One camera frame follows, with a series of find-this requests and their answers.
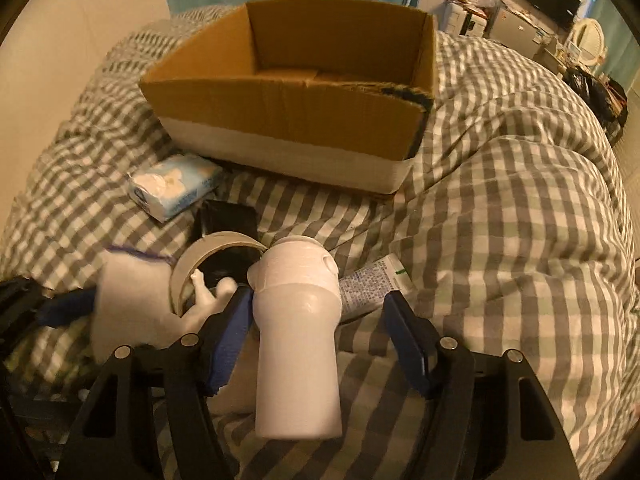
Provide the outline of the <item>white sock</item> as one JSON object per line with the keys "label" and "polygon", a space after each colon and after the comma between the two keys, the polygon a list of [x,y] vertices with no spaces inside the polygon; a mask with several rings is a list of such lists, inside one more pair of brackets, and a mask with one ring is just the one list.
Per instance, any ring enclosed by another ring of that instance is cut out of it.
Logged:
{"label": "white sock", "polygon": [[167,258],[125,248],[104,252],[96,286],[90,344],[103,364],[123,344],[167,348],[182,332],[171,309]]}

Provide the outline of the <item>white printed tube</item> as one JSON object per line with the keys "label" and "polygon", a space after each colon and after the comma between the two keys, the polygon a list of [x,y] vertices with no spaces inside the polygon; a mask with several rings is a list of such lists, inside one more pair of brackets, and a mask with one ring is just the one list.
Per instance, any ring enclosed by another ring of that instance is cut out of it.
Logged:
{"label": "white printed tube", "polygon": [[382,307],[385,296],[398,290],[413,300],[418,290],[395,255],[387,255],[340,279],[341,322],[361,318]]}

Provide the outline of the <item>white plastic bottle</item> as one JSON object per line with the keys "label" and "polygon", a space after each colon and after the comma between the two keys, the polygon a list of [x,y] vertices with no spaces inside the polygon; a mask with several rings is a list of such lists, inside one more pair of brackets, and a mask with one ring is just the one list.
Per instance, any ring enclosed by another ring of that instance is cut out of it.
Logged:
{"label": "white plastic bottle", "polygon": [[259,330],[255,430],[276,440],[341,437],[338,269],[318,240],[274,243],[247,273]]}

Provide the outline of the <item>tissue pack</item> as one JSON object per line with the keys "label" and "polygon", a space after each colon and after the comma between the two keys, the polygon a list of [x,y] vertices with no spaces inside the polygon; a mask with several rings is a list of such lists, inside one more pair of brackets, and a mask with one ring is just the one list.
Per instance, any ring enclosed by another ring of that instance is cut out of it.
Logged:
{"label": "tissue pack", "polygon": [[178,154],[134,172],[128,179],[128,195],[164,223],[212,192],[223,173],[221,166],[201,156]]}

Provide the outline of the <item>black wallet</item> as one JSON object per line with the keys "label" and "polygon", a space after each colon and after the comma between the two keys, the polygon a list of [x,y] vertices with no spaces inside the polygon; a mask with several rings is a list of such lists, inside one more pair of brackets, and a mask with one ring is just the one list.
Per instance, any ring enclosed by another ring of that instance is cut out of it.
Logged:
{"label": "black wallet", "polygon": [[204,200],[198,213],[201,236],[230,231],[257,238],[257,214],[253,207]]}

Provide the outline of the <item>white plush toy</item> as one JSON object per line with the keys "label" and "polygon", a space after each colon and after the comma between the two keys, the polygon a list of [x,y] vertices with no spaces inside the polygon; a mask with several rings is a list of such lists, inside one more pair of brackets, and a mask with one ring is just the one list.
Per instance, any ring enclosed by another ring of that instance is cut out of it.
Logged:
{"label": "white plush toy", "polygon": [[211,292],[205,284],[204,274],[198,269],[191,274],[191,281],[195,302],[182,316],[183,328],[186,333],[198,333],[210,316],[224,310],[238,289],[238,283],[233,278],[222,278]]}

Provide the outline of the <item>grey checkered duvet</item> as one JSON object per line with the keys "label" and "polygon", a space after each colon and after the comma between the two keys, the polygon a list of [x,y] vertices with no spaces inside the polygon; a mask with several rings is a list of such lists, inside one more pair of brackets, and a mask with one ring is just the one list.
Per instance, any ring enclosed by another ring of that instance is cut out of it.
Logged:
{"label": "grey checkered duvet", "polygon": [[[192,214],[154,222],[129,175],[174,146],[138,82],[217,18],[206,6],[144,26],[111,50],[32,167],[1,239],[4,278],[66,292],[96,282],[106,248],[177,258]],[[413,167],[391,199],[239,171],[218,197],[254,208],[258,237],[321,242],[341,274],[386,255],[413,309],[477,352],[523,352],[584,479],[623,445],[639,401],[634,236],[611,145],[548,70],[480,38],[437,37],[438,90]]]}

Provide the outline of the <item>black bag pile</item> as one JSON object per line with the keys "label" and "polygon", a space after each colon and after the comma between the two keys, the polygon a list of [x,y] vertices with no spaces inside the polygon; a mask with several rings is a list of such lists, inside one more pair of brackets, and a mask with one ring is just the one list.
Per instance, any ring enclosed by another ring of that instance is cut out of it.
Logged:
{"label": "black bag pile", "polygon": [[614,146],[623,137],[628,119],[628,103],[622,86],[613,79],[602,82],[579,66],[570,66],[562,81],[588,105],[608,142]]}

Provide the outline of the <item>cardboard box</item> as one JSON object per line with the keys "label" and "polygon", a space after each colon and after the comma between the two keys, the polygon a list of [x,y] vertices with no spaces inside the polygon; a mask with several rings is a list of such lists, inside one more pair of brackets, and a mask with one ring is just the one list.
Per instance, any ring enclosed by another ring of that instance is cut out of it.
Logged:
{"label": "cardboard box", "polygon": [[392,195],[437,92],[437,22],[372,0],[256,0],[141,78],[187,151],[312,183]]}

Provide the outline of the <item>teal curtain right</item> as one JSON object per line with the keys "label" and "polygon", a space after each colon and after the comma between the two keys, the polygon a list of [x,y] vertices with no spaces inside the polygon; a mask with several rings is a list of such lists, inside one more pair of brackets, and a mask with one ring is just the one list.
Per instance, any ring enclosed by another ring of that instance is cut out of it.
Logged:
{"label": "teal curtain right", "polygon": [[606,53],[600,74],[608,75],[628,90],[639,70],[639,44],[611,0],[596,0],[589,10],[602,27]]}

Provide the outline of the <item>silver mini fridge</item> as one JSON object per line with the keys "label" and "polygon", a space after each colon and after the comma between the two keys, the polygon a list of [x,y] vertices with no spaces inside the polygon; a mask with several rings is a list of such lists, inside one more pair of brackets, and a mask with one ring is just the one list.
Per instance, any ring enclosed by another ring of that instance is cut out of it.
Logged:
{"label": "silver mini fridge", "polygon": [[504,6],[497,6],[487,25],[486,37],[533,58],[544,39],[544,32]]}

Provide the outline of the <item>white oval mirror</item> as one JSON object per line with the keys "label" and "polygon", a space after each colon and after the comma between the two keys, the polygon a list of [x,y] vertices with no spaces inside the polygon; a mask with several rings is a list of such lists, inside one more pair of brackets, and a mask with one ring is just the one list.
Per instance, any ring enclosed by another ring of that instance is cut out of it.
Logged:
{"label": "white oval mirror", "polygon": [[585,66],[596,66],[605,56],[605,36],[600,23],[584,18],[570,32],[570,43],[578,49],[578,61]]}

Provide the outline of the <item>white suitcase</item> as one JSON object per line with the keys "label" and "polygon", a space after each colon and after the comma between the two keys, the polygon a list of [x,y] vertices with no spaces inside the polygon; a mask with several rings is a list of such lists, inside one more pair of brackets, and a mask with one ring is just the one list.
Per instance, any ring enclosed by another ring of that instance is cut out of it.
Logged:
{"label": "white suitcase", "polygon": [[488,24],[486,13],[470,4],[448,0],[439,29],[451,36],[483,37]]}

